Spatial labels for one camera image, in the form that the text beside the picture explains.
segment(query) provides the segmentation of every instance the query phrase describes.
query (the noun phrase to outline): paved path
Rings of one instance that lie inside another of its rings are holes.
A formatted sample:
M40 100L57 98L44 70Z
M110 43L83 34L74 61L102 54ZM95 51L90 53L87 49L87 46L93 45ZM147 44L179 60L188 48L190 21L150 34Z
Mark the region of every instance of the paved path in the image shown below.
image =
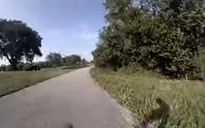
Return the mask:
M42 82L0 99L0 128L121 128L117 104L89 68Z

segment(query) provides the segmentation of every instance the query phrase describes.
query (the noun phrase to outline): tall grass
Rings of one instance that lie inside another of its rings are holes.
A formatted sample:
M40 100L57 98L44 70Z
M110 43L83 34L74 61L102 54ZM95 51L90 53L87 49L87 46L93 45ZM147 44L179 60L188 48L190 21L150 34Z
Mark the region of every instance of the tall grass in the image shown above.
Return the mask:
M205 128L205 86L201 82L169 80L150 71L131 73L94 68L91 75L129 108L138 122L159 107L156 99L160 98L170 108L166 128Z

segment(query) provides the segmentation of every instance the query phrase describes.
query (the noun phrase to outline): grass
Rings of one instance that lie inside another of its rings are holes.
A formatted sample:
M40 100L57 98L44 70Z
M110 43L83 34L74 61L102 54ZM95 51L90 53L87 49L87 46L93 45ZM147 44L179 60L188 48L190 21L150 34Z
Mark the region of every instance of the grass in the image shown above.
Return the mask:
M198 81L169 80L150 71L130 73L93 68L92 77L143 122L162 99L169 106L166 128L205 128L205 86Z
M70 71L44 69L39 72L0 72L0 97Z

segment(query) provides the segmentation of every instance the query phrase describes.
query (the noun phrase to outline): tree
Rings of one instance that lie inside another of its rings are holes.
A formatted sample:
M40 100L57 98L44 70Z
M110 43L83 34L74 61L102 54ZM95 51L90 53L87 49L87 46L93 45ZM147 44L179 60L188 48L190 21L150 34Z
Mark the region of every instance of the tree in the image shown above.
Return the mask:
M62 56L60 53L51 52L46 56L46 60L51 63L54 67L62 65Z
M104 5L108 25L93 51L96 66L117 70L136 64L171 77L198 77L205 1L106 0Z
M81 62L81 57L79 55L70 55L64 58L66 65L76 65Z
M24 58L33 60L35 55L41 56L40 35L22 21L0 18L0 58L5 57L13 70L17 70Z

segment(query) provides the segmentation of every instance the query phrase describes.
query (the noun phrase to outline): sky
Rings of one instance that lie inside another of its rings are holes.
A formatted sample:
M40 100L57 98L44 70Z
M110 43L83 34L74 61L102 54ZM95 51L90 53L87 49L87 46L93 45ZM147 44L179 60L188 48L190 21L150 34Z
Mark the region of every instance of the sky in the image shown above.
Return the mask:
M0 0L0 18L22 20L41 37L42 57L50 52L92 60L98 32L105 25L103 0ZM8 64L6 59L1 64Z

